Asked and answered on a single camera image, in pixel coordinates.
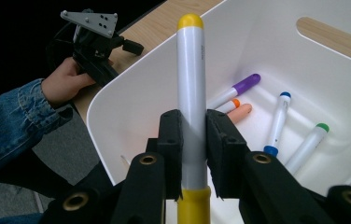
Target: wooden table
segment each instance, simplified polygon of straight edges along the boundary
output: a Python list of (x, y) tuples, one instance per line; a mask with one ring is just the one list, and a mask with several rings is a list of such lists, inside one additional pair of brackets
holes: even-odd
[[(119, 74), (122, 73), (175, 34), (178, 20), (184, 14), (195, 13), (203, 15), (220, 2), (222, 0), (167, 0), (120, 34), (125, 39), (130, 39), (143, 45), (144, 51), (140, 56), (135, 56), (121, 48), (112, 50), (109, 59), (114, 62), (114, 69)], [(99, 86), (91, 86), (81, 90), (74, 99), (74, 105), (85, 123), (91, 100), (99, 90)]]

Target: green marker cap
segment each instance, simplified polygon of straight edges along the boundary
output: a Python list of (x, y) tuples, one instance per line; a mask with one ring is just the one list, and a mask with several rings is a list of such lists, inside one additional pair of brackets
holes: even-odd
[(330, 131), (330, 127), (327, 124), (325, 124), (325, 123), (319, 123), (319, 124), (316, 125), (316, 127), (320, 127), (322, 129), (324, 129), (326, 132)]

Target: dark background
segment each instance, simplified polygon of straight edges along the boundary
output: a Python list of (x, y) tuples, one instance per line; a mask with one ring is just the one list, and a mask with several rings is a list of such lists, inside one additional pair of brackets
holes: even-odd
[(119, 33), (162, 2), (164, 0), (0, 2), (0, 94), (50, 74), (46, 45), (68, 23), (60, 17), (63, 10), (81, 12), (90, 8), (95, 13), (117, 13)]

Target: perforated metal bracket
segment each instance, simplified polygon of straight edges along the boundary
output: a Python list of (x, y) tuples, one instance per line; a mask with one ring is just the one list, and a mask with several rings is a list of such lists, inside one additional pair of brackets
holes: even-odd
[(118, 14), (69, 12), (64, 10), (60, 16), (76, 25), (86, 28), (98, 35), (111, 38), (115, 33), (115, 26), (118, 21)]

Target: purple marker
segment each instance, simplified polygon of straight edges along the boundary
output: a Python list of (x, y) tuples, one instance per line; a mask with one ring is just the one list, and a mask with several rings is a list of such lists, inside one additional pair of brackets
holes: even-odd
[(249, 77), (246, 77), (242, 81), (236, 83), (233, 85), (230, 89), (224, 91), (221, 93), (218, 97), (216, 97), (213, 100), (210, 100), (207, 103), (207, 109), (216, 109), (219, 106), (227, 103), (234, 97), (242, 94), (243, 92), (247, 91), (254, 85), (260, 82), (260, 75), (258, 74), (253, 74)]

